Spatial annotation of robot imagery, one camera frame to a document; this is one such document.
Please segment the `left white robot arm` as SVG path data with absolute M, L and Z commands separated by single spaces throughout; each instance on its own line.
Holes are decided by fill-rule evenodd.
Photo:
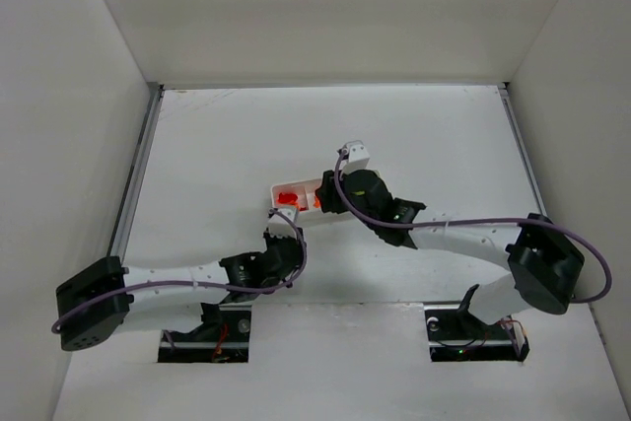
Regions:
M 125 329 L 174 331 L 168 310 L 194 309 L 198 323 L 206 309 L 250 303 L 289 289 L 304 271 L 307 244 L 296 236 L 263 234 L 264 251 L 245 252 L 193 267 L 148 269 L 125 266 L 106 256 L 60 284 L 55 290 L 57 321 L 51 332 L 66 352 L 99 345 Z

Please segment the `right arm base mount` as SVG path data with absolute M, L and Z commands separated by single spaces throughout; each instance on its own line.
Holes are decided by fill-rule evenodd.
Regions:
M 450 362 L 518 362 L 530 352 L 524 326 L 511 316 L 491 325 L 469 312 L 478 285 L 467 290 L 459 303 L 424 306 L 430 360 Z

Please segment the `right aluminium rail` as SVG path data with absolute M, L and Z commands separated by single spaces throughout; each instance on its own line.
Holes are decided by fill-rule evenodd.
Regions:
M 523 166 L 526 170 L 526 176 L 528 179 L 530 190 L 536 201 L 537 213 L 544 216 L 548 216 L 548 212 L 546 210 L 544 201 L 542 199 L 538 182 L 533 172 L 533 167 L 531 165 L 531 161 L 527 153 L 526 144 L 524 142 L 524 138 L 521 133 L 521 130 L 517 121 L 517 117 L 515 115 L 515 111 L 512 105 L 511 97 L 510 97 L 509 86 L 510 86 L 509 83 L 501 83 L 500 85 L 498 85 L 500 98 L 502 100 L 504 110 L 508 118 L 509 124 L 511 126 L 515 141 L 517 143 L 519 153 L 523 162 Z

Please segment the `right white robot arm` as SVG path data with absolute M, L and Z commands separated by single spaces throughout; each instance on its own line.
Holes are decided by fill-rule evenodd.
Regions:
M 473 285 L 460 302 L 461 312 L 487 325 L 528 309 L 565 314 L 585 262 L 542 215 L 529 214 L 515 227 L 458 226 L 421 202 L 394 197 L 371 170 L 343 176 L 326 171 L 315 196 L 324 213 L 355 209 L 357 218 L 388 245 L 446 251 L 503 268 L 504 276 Z

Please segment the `white three-compartment tray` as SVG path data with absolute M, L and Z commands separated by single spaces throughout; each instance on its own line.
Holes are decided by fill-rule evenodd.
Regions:
M 319 208 L 314 208 L 313 203 L 316 198 L 315 191 L 320 186 L 321 178 L 298 180 L 292 182 L 284 182 L 274 184 L 270 187 L 270 196 L 273 207 L 278 206 L 275 202 L 276 196 L 281 191 L 293 191 L 301 196 L 302 204 L 306 207 L 305 210 L 299 210 L 297 223 L 301 226 L 313 226 L 319 224 L 330 224 L 337 222 L 350 221 L 353 216 L 350 213 L 334 214 L 334 213 L 322 213 Z

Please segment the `left aluminium rail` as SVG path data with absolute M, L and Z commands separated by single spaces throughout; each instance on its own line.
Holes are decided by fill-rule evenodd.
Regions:
M 105 253 L 105 262 L 107 264 L 117 261 L 119 265 L 122 265 L 124 260 L 158 125 L 159 113 L 164 96 L 164 86 L 159 83 L 148 83 L 147 86 L 149 88 L 150 97 L 117 211 L 110 242 Z

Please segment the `aluminium rail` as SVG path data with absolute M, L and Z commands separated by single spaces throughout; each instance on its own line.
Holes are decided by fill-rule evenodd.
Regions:
M 158 125 L 159 113 L 164 96 L 164 86 L 159 83 L 148 83 L 147 86 L 149 88 L 150 97 L 117 211 L 110 242 L 105 253 L 105 262 L 107 264 L 117 261 L 119 265 L 122 265 L 124 260 Z
M 544 201 L 542 199 L 538 182 L 533 172 L 533 167 L 531 165 L 531 161 L 527 153 L 526 144 L 524 142 L 524 138 L 521 133 L 521 130 L 517 121 L 517 117 L 515 115 L 515 111 L 512 105 L 511 97 L 510 97 L 509 86 L 510 86 L 509 83 L 501 83 L 500 85 L 498 85 L 500 98 L 502 100 L 504 110 L 508 118 L 509 124 L 511 126 L 515 141 L 517 143 L 519 153 L 523 162 L 523 166 L 526 170 L 526 176 L 528 179 L 530 190 L 536 201 L 537 213 L 544 216 L 548 216 L 548 212 L 546 210 Z

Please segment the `dark red lego cluster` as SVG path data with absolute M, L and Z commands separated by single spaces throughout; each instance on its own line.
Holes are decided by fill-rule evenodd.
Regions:
M 301 196 L 293 191 L 281 191 L 276 196 L 275 202 L 278 206 L 294 206 L 299 210 L 305 210 Z

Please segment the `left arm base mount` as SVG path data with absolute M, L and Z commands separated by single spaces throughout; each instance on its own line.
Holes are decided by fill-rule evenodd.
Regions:
M 201 305 L 201 324 L 161 336 L 161 364 L 241 364 L 249 359 L 251 306 Z

